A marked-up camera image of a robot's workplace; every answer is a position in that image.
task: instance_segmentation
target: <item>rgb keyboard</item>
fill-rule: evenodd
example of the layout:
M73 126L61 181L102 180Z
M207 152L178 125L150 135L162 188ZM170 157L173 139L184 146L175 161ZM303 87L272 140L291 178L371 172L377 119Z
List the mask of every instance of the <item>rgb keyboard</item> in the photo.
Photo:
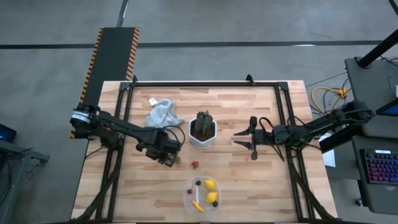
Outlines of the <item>rgb keyboard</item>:
M398 154L379 153L378 150L362 150L368 182L372 184L398 185Z

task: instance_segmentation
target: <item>butcher block tabletop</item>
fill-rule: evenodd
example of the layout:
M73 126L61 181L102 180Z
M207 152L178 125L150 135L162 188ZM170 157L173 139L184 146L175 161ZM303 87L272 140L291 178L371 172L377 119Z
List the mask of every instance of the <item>butcher block tabletop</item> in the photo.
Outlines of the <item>butcher block tabletop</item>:
M311 121L304 82L287 82L294 114L304 122ZM119 84L120 82L104 82L98 104L103 111L114 114ZM148 100L168 98L175 104L175 114L185 120L180 127L187 140L179 154L181 163L169 168L137 151L137 141L134 138L126 138L114 222L297 221L287 163L282 162L270 146L258 146L258 159L252 161L251 152L233 142L250 140L250 136L233 136L248 128L250 116L265 116L273 125L280 124L273 87L168 86L134 87L133 90L130 123L144 126L144 120L153 108ZM281 94L287 118L285 97L283 92ZM122 103L120 118L123 117L124 105ZM217 137L208 149L196 149L188 137L188 123L199 111L205 110L217 121ZM264 123L264 126L271 131L268 124ZM173 131L182 140L179 130L174 128ZM86 153L99 147L99 140L90 141ZM281 147L281 150L286 158L285 149ZM335 203L320 150L307 147L303 150L303 157L311 191L328 212L336 217ZM103 149L85 160L72 218L81 215L100 190L105 158L106 150ZM193 169L190 165L192 161L198 161L199 167ZM221 190L220 210L208 220L198 220L184 208L184 185L196 175L208 175L216 179ZM109 195L110 190L105 198L105 215ZM301 191L300 199L304 217L307 217Z

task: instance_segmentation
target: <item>crumpled towel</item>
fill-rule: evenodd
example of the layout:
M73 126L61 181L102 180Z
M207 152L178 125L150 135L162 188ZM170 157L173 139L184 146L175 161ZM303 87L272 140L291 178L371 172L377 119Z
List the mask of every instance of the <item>crumpled towel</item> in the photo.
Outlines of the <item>crumpled towel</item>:
M175 105L169 99L160 100L152 109L144 121L145 126L163 128L169 125L178 126L184 118L174 114Z

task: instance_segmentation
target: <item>gray floor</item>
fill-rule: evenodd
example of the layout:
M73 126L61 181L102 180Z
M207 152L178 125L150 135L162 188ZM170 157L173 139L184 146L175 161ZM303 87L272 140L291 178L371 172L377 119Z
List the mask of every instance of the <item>gray floor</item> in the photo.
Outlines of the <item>gray floor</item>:
M3 0L0 44L93 43L100 27L116 25L121 4ZM130 0L123 26L140 27L140 42L381 40L397 22L387 0ZM139 49L134 73L140 80L240 80L250 73L258 80L304 80L310 85L343 73L345 58L373 47ZM25 182L13 223L60 222L70 216L86 142L69 139L68 120L91 53L0 50L0 123L18 130L21 146L50 154L50 162ZM385 54L393 55L398 55L397 47ZM308 95L316 86L338 88L345 80L343 74L311 85ZM319 102L322 93L316 95ZM331 178L330 183L340 218L373 223L398 218L355 206L355 181Z

